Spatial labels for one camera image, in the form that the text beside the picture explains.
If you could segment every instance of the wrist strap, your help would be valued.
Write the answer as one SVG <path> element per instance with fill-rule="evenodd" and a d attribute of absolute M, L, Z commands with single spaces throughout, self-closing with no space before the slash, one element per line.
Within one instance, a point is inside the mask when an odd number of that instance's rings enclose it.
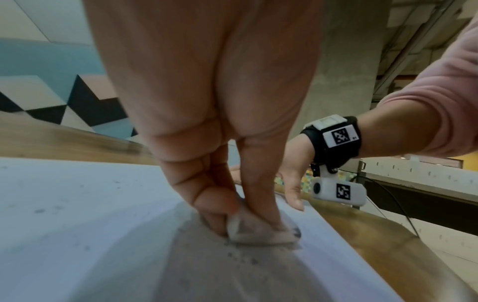
<path fill-rule="evenodd" d="M 329 172 L 345 164 L 350 158 L 359 155 L 361 134 L 357 126 L 357 118 L 347 116 L 346 121 L 317 129 L 311 125 L 302 130 L 307 135 L 315 150 L 313 164 L 327 165 Z"/>

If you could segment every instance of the table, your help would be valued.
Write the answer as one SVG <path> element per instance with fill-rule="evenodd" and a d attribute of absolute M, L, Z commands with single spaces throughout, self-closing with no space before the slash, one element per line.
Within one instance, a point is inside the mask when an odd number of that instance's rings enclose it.
<path fill-rule="evenodd" d="M 154 165 L 129 141 L 0 112 L 0 156 Z M 276 191 L 283 188 L 276 185 Z M 478 301 L 478 294 L 402 225 L 302 194 L 405 301 Z"/>

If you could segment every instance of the qr code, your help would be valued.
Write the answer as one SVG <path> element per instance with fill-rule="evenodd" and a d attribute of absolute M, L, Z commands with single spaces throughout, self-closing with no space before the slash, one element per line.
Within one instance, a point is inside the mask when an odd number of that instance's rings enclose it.
<path fill-rule="evenodd" d="M 337 145 L 350 142 L 349 133 L 345 128 L 332 131 L 332 137 L 334 138 L 334 141 Z"/>
<path fill-rule="evenodd" d="M 350 186 L 337 184 L 337 198 L 350 200 Z"/>

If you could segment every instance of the pink sleeve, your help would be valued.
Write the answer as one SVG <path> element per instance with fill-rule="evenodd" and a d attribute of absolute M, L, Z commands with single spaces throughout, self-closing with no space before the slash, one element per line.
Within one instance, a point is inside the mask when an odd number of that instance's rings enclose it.
<path fill-rule="evenodd" d="M 478 149 L 478 14 L 441 59 L 379 105 L 400 100 L 429 104 L 441 116 L 439 131 L 421 153 L 448 157 Z"/>

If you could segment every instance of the concrete pillar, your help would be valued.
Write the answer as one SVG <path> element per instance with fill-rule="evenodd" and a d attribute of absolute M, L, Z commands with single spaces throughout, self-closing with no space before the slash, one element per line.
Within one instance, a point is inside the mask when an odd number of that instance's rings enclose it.
<path fill-rule="evenodd" d="M 289 138 L 318 118 L 369 110 L 390 2 L 325 1 L 318 69 Z"/>

